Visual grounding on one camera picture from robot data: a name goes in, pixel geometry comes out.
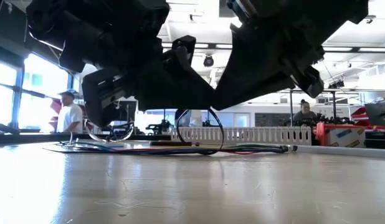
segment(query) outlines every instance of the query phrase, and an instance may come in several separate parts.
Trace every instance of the white cable tray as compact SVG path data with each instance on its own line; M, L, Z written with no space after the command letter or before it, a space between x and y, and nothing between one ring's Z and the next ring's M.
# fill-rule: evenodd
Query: white cable tray
M179 128L181 137L186 142L220 144L220 128ZM171 130L172 141L180 141L176 128ZM311 146L311 128L309 127L259 127L259 128L224 128L225 144L261 143L291 144Z

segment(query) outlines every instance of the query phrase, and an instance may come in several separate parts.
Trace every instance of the baseball cap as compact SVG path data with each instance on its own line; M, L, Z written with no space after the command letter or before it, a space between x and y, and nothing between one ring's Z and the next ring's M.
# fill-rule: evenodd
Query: baseball cap
M67 91L64 91L62 93L59 93L60 96L71 96L73 99L75 99L78 96L78 92L76 92L73 89L69 89Z

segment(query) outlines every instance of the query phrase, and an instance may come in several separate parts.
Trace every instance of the window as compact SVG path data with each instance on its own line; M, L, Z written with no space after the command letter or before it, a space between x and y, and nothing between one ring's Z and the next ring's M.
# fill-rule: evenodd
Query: window
M220 122L222 123L223 127L230 128L234 127L234 113L223 113L218 112L216 113L217 117L219 118ZM202 122L205 122L207 120L207 112L202 112ZM217 125L216 119L209 114L209 120L212 125Z
M231 128L246 128L250 126L250 114L249 113L225 113L218 112L216 113L223 127ZM207 112L202 112L202 122L205 122L208 118ZM209 120L211 121L211 125L217 125L217 121L215 118L209 114Z
M67 85L68 73L65 70L34 54L25 59L24 89L57 96L67 89Z
M174 113L176 110L166 110L165 119L174 125ZM160 124L163 119L163 110L137 111L135 116L135 125L144 133L152 133L145 128L150 124Z
M8 125L12 120L13 90L0 86L0 123Z
M17 79L17 70L0 63L0 84L15 85Z
M234 114L234 127L246 128L250 126L248 113L236 113Z
M73 82L72 89L77 91L78 93L81 93L79 88L80 87L79 75L74 75L73 79L74 79L74 82Z
M57 113L51 108L51 98L40 98L23 93L19 108L20 129L40 129L41 132L54 131L50 125L52 117Z

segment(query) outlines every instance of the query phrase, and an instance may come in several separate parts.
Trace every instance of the cable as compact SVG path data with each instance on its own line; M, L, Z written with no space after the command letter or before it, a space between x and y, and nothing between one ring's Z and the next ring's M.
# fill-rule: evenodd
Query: cable
M88 124L89 124L89 120L86 120L85 122L85 127L86 127L86 131L88 133L88 135L96 140L96 141L100 141L100 142L120 142L120 141L124 141L124 140L127 140L128 138L130 138L130 136L133 134L133 130L134 130L134 122L128 122L126 124L121 124L121 125L116 125L116 126L109 126L111 128L111 131L110 131L110 134L105 138L100 138L98 136L96 136L94 133L91 132L91 130L89 130L88 128ZM129 129L128 131L126 132L126 134L120 138L118 138L114 132L114 128L123 128L123 127L126 127L126 126L129 126Z
M216 147L167 147L161 148L143 148L143 149L119 149L124 146L103 146L100 144L94 144L89 142L60 142L56 144L61 148L65 148L66 151L58 149L47 148L51 151L64 152L64 153L113 153L113 154L129 154L129 155L176 155L176 154L203 154L207 155L216 149L216 152L226 152L231 154L256 154L261 152L272 153L285 153L289 149L287 146L266 146L260 144L243 144L240 146L229 146L223 149L217 149Z
M181 120L181 119L183 118L183 116L185 116L189 111L190 111L190 110L184 111L184 112L180 115L180 117L179 117L179 119L178 119L178 121L177 121L177 123L176 123L176 132L177 132L178 138L180 139L181 142L185 142L185 140L183 139L183 137L182 137L181 134L180 134L180 129L179 129L180 120ZM218 150L207 152L207 153L205 153L205 156L209 156L209 155L215 154L217 151L219 151L219 150L222 149L223 144L224 144L224 129L223 129L223 125L222 125L222 123L220 122L220 119L217 117L216 113L215 113L212 109L209 108L209 109L208 109L208 112L210 112L210 114L212 114L212 116L215 118L215 120L216 120L216 122L217 122L217 124L218 124L218 127L219 127L220 130L221 130L221 134L222 134L222 143L221 143L220 147L218 148Z

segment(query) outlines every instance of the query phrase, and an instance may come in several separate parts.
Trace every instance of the table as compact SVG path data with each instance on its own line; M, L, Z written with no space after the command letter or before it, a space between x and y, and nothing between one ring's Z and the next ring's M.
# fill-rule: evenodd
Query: table
M45 145L0 147L0 223L385 223L385 159L62 154Z

